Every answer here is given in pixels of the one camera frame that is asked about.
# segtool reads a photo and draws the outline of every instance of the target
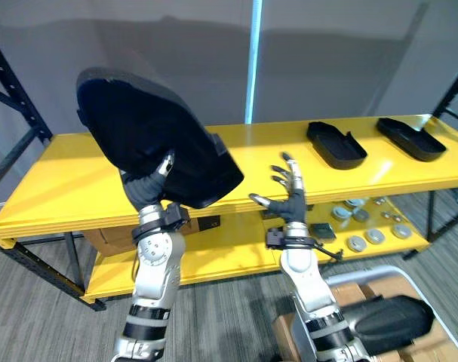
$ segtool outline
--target light strip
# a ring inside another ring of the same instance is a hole
[[[257,55],[259,53],[260,25],[262,18],[263,0],[253,0],[252,24],[251,24],[251,47],[249,50],[249,70],[247,72],[247,95],[245,96],[245,124],[252,123],[252,111],[254,110],[254,91],[257,75]]]

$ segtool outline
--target yellow shelf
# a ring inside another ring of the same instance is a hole
[[[333,252],[343,249],[345,259],[397,253],[410,249],[422,250],[429,245],[409,222],[404,224],[413,231],[410,238],[401,240],[391,233],[391,225],[395,222],[384,219],[380,214],[382,211],[399,215],[401,213],[389,201],[377,206],[369,200],[364,209],[370,213],[371,218],[365,223],[353,219],[348,222],[337,222],[332,219],[330,211],[336,205],[336,203],[315,205],[308,213],[308,223],[329,222],[337,234],[337,239],[325,244],[325,247]],[[182,258],[181,284],[279,270],[280,251],[267,250],[265,239],[268,228],[280,225],[283,225],[282,219],[262,220],[259,212],[237,213],[222,216],[219,228],[186,236],[187,249]],[[352,252],[346,247],[345,241],[349,236],[363,237],[364,231],[372,228],[383,232],[386,236],[384,243],[380,245],[368,243],[367,249],[361,253]],[[330,260],[325,254],[317,253],[320,262]],[[109,257],[103,257],[98,253],[83,300],[94,302],[96,298],[131,293],[134,288],[132,274],[135,259],[135,250]]]
[[[363,207],[370,214],[370,219],[367,222],[361,223],[355,221],[353,218],[345,221],[337,221],[331,215],[331,210],[335,206],[343,206],[343,202],[333,202],[328,204],[317,204],[314,205],[314,208],[308,212],[307,223],[317,223],[317,222],[329,222],[336,234],[336,240],[332,242],[327,242],[324,244],[324,247],[333,253],[337,253],[343,249],[344,260],[350,259],[360,259],[370,256],[378,256],[390,253],[399,253],[405,250],[417,249],[419,251],[426,249],[429,246],[429,242],[426,241],[417,231],[417,229],[407,221],[401,211],[395,207],[389,200],[386,200],[386,203],[382,205],[376,205],[371,199],[367,200],[367,203]],[[383,211],[389,212],[392,215],[397,214],[404,217],[404,221],[401,222],[408,226],[413,235],[408,239],[400,239],[395,237],[391,228],[395,222],[393,219],[385,219],[381,216]],[[264,231],[269,228],[279,227],[284,224],[282,219],[268,219],[263,220]],[[366,243],[367,248],[360,252],[351,251],[346,246],[346,240],[355,235],[361,238],[364,238],[364,232],[368,229],[378,229],[385,235],[385,241],[382,244],[371,244]],[[318,260],[320,263],[330,261],[330,257],[326,254],[323,254],[319,251],[316,251],[318,254]],[[281,251],[274,251],[275,258],[277,261],[280,259]]]
[[[375,128],[377,118],[324,120],[351,131],[369,154],[353,170],[328,167],[306,139],[308,121],[207,127],[218,133],[244,173],[244,181],[222,200],[192,217],[259,210],[250,192],[275,199],[284,190],[269,179],[269,165],[282,164],[281,151],[298,160],[310,204],[364,196],[393,195],[458,187],[458,132],[428,115],[395,116],[425,128],[447,147],[436,161],[412,159]],[[88,133],[57,135],[0,212],[0,245],[13,247],[20,236],[133,225],[117,170]]]
[[[265,232],[258,212],[221,216],[223,227],[187,235],[182,258],[181,284],[213,281],[278,268],[264,244]],[[133,291],[136,250],[103,257],[98,253],[83,300],[117,296]]]

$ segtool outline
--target round metal part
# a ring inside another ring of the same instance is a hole
[[[403,218],[402,218],[400,215],[398,215],[398,214],[394,214],[394,215],[393,215],[393,219],[394,219],[394,221],[396,221],[396,222],[403,222]]]
[[[362,198],[350,198],[349,200],[344,201],[346,206],[352,207],[361,207],[364,205],[364,200]]]
[[[381,205],[381,204],[384,204],[386,202],[386,199],[385,198],[374,198],[373,199],[373,202],[376,204],[376,205]]]
[[[138,243],[138,254],[144,263],[151,266],[160,265],[171,254],[171,240],[161,232],[150,235]]]
[[[333,207],[333,210],[331,211],[331,215],[333,216],[334,219],[336,220],[346,220],[349,219],[352,215],[351,211],[348,211],[342,206],[335,206]]]
[[[365,222],[370,218],[370,214],[366,210],[359,209],[352,214],[352,218],[357,222]]]
[[[385,235],[378,229],[367,230],[364,237],[372,244],[381,244],[385,240]]]
[[[352,236],[346,241],[348,248],[356,253],[360,253],[366,249],[366,241],[359,236]]]
[[[403,225],[403,224],[396,224],[396,225],[393,225],[392,227],[392,233],[397,237],[397,238],[400,238],[400,239],[407,239],[409,238],[413,232],[411,231],[411,229],[406,226],[406,225]]]

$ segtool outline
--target robotic hand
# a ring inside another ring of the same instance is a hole
[[[155,361],[165,346],[168,317],[180,285],[183,236],[175,232],[188,221],[178,204],[160,205],[161,190],[174,164],[174,153],[164,157],[156,171],[135,177],[121,171],[124,191],[139,212],[140,226],[132,232],[140,267],[130,311],[122,335],[115,343],[112,362]]]
[[[282,158],[289,171],[272,166],[283,176],[272,179],[286,188],[288,199],[273,201],[258,194],[249,194],[249,197],[286,222],[281,268],[294,286],[293,298],[312,341],[312,350],[320,362],[369,361],[363,344],[352,335],[329,286],[319,273],[314,251],[317,244],[309,237],[306,225],[306,199],[299,165],[285,152]]]

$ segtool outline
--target black metal frame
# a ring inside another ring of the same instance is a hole
[[[451,115],[455,119],[458,119],[458,114],[455,113],[451,108],[449,108],[452,100],[458,95],[458,74],[453,81],[453,84],[450,86],[450,89],[441,99],[440,103],[437,105],[432,115],[436,118],[441,117],[444,113]],[[438,238],[443,234],[451,230],[456,224],[458,224],[458,213],[448,220],[443,226],[441,226],[437,231],[433,231],[433,218],[435,213],[435,196],[436,191],[432,190],[429,192],[429,201],[428,201],[428,215],[426,219],[426,240],[430,243],[434,243]],[[411,259],[418,252],[416,250],[410,251],[404,256],[404,259]]]
[[[28,97],[23,86],[17,79],[16,75],[9,66],[7,60],[2,55],[0,50],[0,82],[5,88],[8,95],[0,91],[0,102],[6,106],[15,109],[20,112],[24,117],[29,130],[26,134],[17,142],[13,149],[5,156],[0,163],[0,182],[5,174],[12,168],[17,159],[23,154],[26,148],[31,142],[37,137],[43,145],[51,140],[53,134],[49,130],[48,126],[38,113],[31,99]],[[95,311],[102,311],[106,309],[104,303],[95,299],[94,304],[88,304],[80,299],[85,294],[85,283],[83,280],[83,274],[79,265],[78,254],[74,239],[71,232],[68,232],[62,238],[66,242],[66,248],[68,250],[69,264],[72,269],[75,281],[68,279],[65,275],[59,273],[56,269],[52,268],[44,260],[37,257],[34,253],[31,253],[26,249],[27,244],[39,244],[46,242],[46,239],[37,241],[27,241],[23,244],[16,243],[11,249],[3,249],[0,247],[0,252],[8,256],[15,262],[18,262],[23,267],[29,269],[34,274],[43,278],[48,283],[54,285],[56,288],[62,290],[72,298],[79,302],[87,305]]]

